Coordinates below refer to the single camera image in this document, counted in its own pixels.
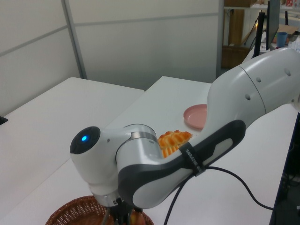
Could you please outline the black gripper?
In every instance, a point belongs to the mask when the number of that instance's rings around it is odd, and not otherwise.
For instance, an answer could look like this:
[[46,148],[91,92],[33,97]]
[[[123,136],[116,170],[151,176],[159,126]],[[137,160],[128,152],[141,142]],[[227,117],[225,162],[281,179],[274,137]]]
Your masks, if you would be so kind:
[[118,198],[116,200],[116,205],[110,207],[109,209],[115,225],[130,224],[130,216],[134,209],[131,205],[123,201],[121,198]]

